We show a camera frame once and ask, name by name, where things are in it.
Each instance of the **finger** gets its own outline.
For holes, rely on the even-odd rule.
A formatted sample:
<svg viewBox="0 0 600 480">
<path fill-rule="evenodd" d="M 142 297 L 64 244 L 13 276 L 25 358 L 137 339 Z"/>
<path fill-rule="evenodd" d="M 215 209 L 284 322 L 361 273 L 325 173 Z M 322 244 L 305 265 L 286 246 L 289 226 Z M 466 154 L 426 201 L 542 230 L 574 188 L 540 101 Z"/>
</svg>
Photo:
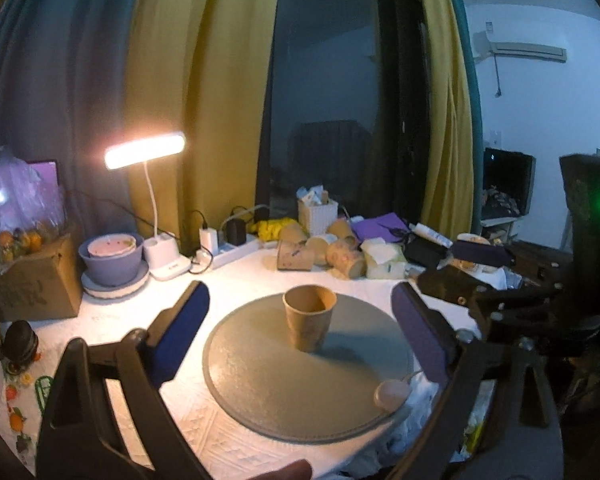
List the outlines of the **finger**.
<svg viewBox="0 0 600 480">
<path fill-rule="evenodd" d="M 297 460 L 277 471 L 269 471 L 251 480 L 311 480 L 314 470 L 307 460 Z"/>
</svg>

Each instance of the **desk lamp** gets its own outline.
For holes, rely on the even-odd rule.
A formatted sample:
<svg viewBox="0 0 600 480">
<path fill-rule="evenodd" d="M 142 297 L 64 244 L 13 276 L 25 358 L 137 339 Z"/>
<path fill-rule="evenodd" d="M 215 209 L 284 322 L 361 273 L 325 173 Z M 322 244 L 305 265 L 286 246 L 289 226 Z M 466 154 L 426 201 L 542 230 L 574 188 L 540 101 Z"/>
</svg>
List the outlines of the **desk lamp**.
<svg viewBox="0 0 600 480">
<path fill-rule="evenodd" d="M 117 170 L 142 162 L 144 176 L 149 186 L 151 204 L 154 207 L 154 236 L 142 244 L 149 272 L 156 280 L 166 281 L 187 272 L 191 261 L 180 254 L 175 238 L 168 233 L 158 234 L 158 208 L 155 205 L 154 187 L 149 178 L 147 161 L 167 155 L 175 155 L 184 149 L 182 132 L 160 134 L 144 139 L 131 140 L 110 146 L 105 150 L 104 162 L 109 170 Z"/>
</svg>

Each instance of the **wicker basket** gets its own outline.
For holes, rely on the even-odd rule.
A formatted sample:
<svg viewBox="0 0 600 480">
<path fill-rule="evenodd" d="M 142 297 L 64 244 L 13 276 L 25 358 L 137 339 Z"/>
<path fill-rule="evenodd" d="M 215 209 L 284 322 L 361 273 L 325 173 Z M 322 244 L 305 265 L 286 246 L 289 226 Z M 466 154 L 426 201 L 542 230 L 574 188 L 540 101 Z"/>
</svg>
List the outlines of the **wicker basket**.
<svg viewBox="0 0 600 480">
<path fill-rule="evenodd" d="M 298 221 L 309 236 L 323 235 L 338 218 L 338 203 L 329 200 L 328 204 L 307 207 L 298 201 Z"/>
</svg>

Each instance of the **air conditioner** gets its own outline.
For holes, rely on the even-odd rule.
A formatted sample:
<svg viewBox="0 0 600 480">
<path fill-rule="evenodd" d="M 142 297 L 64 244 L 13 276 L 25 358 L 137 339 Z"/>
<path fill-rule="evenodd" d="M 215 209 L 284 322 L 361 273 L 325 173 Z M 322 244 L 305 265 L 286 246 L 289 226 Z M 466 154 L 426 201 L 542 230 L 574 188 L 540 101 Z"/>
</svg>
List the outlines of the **air conditioner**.
<svg viewBox="0 0 600 480">
<path fill-rule="evenodd" d="M 490 56 L 515 56 L 565 63 L 567 41 L 558 25 L 531 20 L 486 22 L 489 30 L 474 34 L 476 60 Z"/>
<path fill-rule="evenodd" d="M 490 41 L 489 51 L 498 56 L 535 57 L 566 63 L 567 49 L 537 43 L 515 43 L 512 41 Z"/>
</svg>

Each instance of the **light switch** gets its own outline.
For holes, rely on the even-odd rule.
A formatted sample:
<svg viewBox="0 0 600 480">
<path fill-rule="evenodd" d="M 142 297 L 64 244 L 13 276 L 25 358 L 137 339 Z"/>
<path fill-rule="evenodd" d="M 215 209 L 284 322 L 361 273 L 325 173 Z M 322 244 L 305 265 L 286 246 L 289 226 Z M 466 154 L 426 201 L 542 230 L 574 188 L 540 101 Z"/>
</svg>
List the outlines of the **light switch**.
<svg viewBox="0 0 600 480">
<path fill-rule="evenodd" d="M 491 130 L 489 132 L 489 145 L 496 150 L 502 149 L 502 131 Z"/>
</svg>

